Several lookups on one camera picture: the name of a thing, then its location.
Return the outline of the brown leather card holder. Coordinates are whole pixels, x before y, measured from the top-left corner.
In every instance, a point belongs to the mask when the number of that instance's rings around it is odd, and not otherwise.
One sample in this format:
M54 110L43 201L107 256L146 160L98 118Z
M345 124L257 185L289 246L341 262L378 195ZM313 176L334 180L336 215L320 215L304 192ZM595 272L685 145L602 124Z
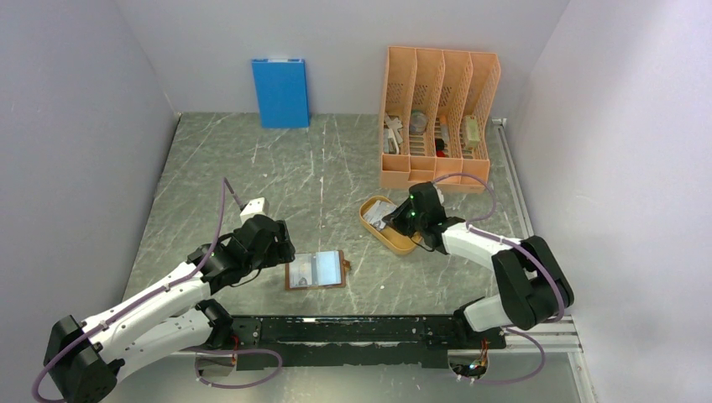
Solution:
M314 290L341 288L347 283L347 273L351 270L351 263L345 259L342 250L322 251L313 254L316 258L315 268L317 269L317 280L313 286L307 288L291 289L288 285L288 264L285 264L285 289L294 290Z

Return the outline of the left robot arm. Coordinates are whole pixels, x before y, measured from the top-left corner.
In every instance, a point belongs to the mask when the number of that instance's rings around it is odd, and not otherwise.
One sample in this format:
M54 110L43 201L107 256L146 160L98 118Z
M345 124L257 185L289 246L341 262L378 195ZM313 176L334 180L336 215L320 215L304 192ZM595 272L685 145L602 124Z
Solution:
M33 383L33 397L49 376L62 402L99 402L123 379L184 349L233 351L233 318L213 295L252 272L295 258L285 221L263 214L218 235L189 254L158 283L100 314L56 322Z

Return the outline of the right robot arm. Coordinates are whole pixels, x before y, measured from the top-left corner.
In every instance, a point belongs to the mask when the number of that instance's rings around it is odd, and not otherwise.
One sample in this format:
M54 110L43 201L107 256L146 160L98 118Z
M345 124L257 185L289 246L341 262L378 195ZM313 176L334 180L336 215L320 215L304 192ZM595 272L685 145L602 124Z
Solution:
M450 217L432 182L412 186L407 199L383 220L402 236L420 236L430 251L458 256L493 272L496 295L457 310L463 319L454 323L453 337L462 347L474 347L491 328L529 330L555 322L574 302L573 290L543 238L507 238Z

